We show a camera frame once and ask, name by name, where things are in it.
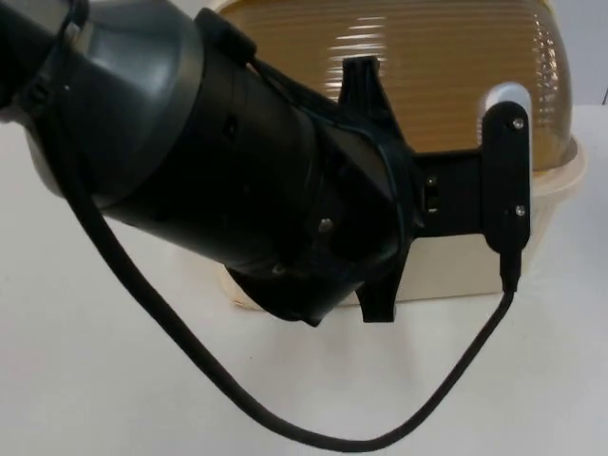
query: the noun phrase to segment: black cylindrical housing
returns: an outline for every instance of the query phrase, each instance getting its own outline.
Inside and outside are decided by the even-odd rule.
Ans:
[[[272,269],[301,236],[318,186],[313,126],[212,46],[203,67],[162,165],[104,212],[229,268]]]
[[[394,255],[386,171],[368,140],[315,123],[219,46],[203,29],[215,20],[163,0],[91,5],[45,114],[65,131],[19,121],[51,191],[45,150],[68,148],[105,215],[316,325]]]

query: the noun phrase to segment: black cable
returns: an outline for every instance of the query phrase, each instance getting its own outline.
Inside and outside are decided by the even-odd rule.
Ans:
[[[68,140],[67,133],[62,126],[50,117],[39,119],[37,127],[42,136],[46,134],[63,135]],[[491,315],[444,382],[425,404],[400,427],[380,437],[362,441],[328,437],[308,431],[288,423],[263,407],[237,383],[213,354],[196,338],[169,304],[145,279],[110,230],[80,181],[74,151],[68,150],[68,148],[52,148],[54,143],[57,142],[50,142],[50,148],[46,150],[49,167],[76,218],[114,275],[190,360],[240,410],[270,431],[301,444],[345,453],[369,452],[389,447],[412,433],[424,423],[462,377],[484,343],[503,320],[513,302],[514,293],[505,293],[498,309]]]

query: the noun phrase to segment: white tabletop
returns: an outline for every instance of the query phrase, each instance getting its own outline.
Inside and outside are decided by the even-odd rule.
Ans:
[[[560,207],[516,303],[457,388],[382,454],[605,454],[608,447],[608,108],[579,107],[586,183]],[[319,454],[228,402],[106,269],[0,127],[0,454]],[[231,307],[215,268],[117,226],[142,270],[235,377],[317,431],[373,437],[425,401],[497,296],[411,303],[394,325],[356,309],[322,326]]]

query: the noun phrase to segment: metal screw head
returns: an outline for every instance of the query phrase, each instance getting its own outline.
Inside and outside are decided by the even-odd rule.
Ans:
[[[281,263],[277,263],[275,265],[275,267],[273,268],[273,274],[275,276],[282,276],[287,272],[287,269],[285,268],[285,266],[283,266]]]
[[[523,119],[518,118],[513,121],[513,126],[516,130],[521,130],[525,127],[525,122],[523,121]]]
[[[331,218],[323,218],[319,223],[319,233],[329,233],[333,229]]]

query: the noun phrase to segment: amber plastic dome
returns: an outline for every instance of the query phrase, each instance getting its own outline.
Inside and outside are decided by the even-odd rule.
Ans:
[[[419,153],[476,147],[479,101],[517,82],[534,104],[534,169],[571,159],[569,68],[540,0],[239,0],[221,13],[261,59],[334,99],[344,58],[378,56]]]

